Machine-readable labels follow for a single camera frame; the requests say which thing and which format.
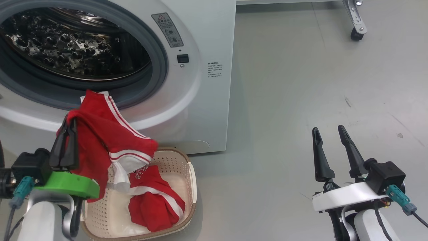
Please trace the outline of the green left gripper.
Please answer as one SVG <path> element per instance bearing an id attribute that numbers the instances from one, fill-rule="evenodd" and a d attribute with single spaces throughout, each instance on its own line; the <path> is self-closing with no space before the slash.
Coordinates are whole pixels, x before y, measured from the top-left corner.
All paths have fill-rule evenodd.
<path id="1" fill-rule="evenodd" d="M 57 138 L 49 155 L 52 168 L 79 168 L 79 145 L 77 119 L 67 124 L 67 117 L 57 132 Z M 35 185 L 34 189 L 78 196 L 83 199 L 98 199 L 100 187 L 92 179 L 66 171 L 54 171 L 44 185 Z"/>

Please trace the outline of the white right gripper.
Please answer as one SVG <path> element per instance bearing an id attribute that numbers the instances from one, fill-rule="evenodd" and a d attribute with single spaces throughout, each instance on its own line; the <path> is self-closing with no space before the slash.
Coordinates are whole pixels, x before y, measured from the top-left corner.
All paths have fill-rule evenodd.
<path id="1" fill-rule="evenodd" d="M 368 171 L 364 167 L 364 159 L 358 151 L 355 143 L 349 136 L 343 125 L 338 126 L 341 143 L 344 145 L 350 165 L 349 175 L 351 178 L 364 178 Z M 336 177 L 334 171 L 328 164 L 323 150 L 323 140 L 318 128 L 312 129 L 312 146 L 314 154 L 315 180 L 327 182 Z M 349 205 L 359 204 L 375 199 L 385 198 L 378 195 L 366 182 L 354 183 L 328 192 L 321 192 L 312 196 L 312 206 L 315 212 L 324 212 Z"/>

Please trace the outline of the red white-striped shorts garment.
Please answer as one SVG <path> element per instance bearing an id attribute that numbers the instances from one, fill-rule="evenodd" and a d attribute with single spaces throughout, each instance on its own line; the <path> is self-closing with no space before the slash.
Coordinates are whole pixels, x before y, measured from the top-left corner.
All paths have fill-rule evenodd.
<path id="1" fill-rule="evenodd" d="M 81 105 L 69 111 L 68 124 L 77 122 L 79 168 L 73 174 L 88 177 L 100 190 L 89 203 L 105 196 L 107 189 L 136 195 L 133 180 L 147 167 L 158 149 L 156 140 L 135 130 L 121 115 L 113 97 L 87 90 Z"/>

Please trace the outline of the steel washing machine drum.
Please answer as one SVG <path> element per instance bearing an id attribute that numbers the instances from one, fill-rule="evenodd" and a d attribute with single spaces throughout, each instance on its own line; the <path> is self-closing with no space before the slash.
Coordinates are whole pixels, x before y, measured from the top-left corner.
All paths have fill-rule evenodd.
<path id="1" fill-rule="evenodd" d="M 151 58 L 128 31 L 92 13 L 37 8 L 0 23 L 0 38 L 28 63 L 83 81 L 109 81 L 146 69 Z"/>

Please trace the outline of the grey rubber door gasket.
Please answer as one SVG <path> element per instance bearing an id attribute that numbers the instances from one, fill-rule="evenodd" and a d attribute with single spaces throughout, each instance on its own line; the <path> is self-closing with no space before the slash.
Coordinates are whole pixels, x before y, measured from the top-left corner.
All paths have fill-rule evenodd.
<path id="1" fill-rule="evenodd" d="M 164 44 L 135 13 L 111 0 L 0 0 L 0 23 L 19 12 L 37 8 L 75 9 L 92 13 L 122 27 L 145 48 L 151 64 L 139 73 L 109 81 L 83 81 L 44 71 L 28 63 L 0 38 L 0 86 L 17 100 L 13 104 L 71 110 L 78 108 L 87 90 L 108 91 L 119 108 L 129 108 L 152 97 L 166 81 Z"/>

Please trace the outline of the cream perforated laundry basket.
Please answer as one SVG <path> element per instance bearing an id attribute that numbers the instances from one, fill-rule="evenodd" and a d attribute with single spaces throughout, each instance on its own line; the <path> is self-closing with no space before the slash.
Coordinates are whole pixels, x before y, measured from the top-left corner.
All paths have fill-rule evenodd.
<path id="1" fill-rule="evenodd" d="M 153 241 L 185 229 L 197 207 L 197 180 L 188 156 L 176 148 L 160 148 L 151 165 L 158 166 L 161 177 L 186 203 L 182 218 L 173 227 L 150 232 L 130 219 L 130 195 L 113 189 L 105 191 L 104 198 L 85 203 L 80 229 L 92 241 Z"/>

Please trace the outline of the white front-load washing machine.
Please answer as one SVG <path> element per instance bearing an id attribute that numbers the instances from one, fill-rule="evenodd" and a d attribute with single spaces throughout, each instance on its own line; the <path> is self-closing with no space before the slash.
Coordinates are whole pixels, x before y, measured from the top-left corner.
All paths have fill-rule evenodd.
<path id="1" fill-rule="evenodd" d="M 135 13 L 164 44 L 166 81 L 152 97 L 129 108 L 119 108 L 138 132 L 162 147 L 176 142 L 202 140 L 208 152 L 226 149 L 231 88 L 231 67 L 236 19 L 236 0 L 111 0 Z M 171 48 L 153 14 L 168 13 L 184 46 Z M 187 64 L 177 55 L 188 54 Z M 209 62 L 223 64 L 221 77 L 208 78 Z M 15 155 L 51 149 L 65 115 L 70 111 L 21 106 L 10 91 L 0 86 L 0 140 Z"/>

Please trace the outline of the round filter cover panel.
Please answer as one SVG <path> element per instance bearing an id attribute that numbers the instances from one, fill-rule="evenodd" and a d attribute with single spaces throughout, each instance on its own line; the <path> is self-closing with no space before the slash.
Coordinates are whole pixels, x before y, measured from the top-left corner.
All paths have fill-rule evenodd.
<path id="1" fill-rule="evenodd" d="M 209 143 L 202 140 L 176 142 L 172 146 L 187 155 L 207 153 L 210 147 Z"/>

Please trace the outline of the small printed text label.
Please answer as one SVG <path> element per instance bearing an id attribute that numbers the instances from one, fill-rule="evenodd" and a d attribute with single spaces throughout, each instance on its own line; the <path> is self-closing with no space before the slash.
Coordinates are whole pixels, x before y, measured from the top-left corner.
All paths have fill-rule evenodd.
<path id="1" fill-rule="evenodd" d="M 223 64 L 220 62 L 209 62 L 207 66 L 208 78 L 221 77 L 223 74 Z"/>

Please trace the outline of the grey warning sticker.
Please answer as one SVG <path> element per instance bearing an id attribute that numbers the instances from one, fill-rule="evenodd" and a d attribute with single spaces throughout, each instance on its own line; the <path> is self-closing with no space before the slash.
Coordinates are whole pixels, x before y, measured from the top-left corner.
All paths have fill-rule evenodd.
<path id="1" fill-rule="evenodd" d="M 168 13 L 153 14 L 151 17 L 154 19 L 159 29 L 164 34 L 169 46 L 177 48 L 184 46 L 180 33 L 178 32 L 173 20 Z"/>

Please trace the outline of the metal frame leg with caster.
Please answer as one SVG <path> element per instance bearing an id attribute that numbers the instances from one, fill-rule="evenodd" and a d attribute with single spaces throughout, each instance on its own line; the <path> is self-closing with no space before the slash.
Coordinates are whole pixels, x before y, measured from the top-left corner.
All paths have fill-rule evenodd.
<path id="1" fill-rule="evenodd" d="M 362 40 L 364 35 L 368 32 L 368 29 L 363 22 L 357 8 L 358 6 L 362 5 L 363 0 L 342 0 L 342 2 L 354 25 L 350 34 L 350 38 L 351 40 L 358 42 Z"/>

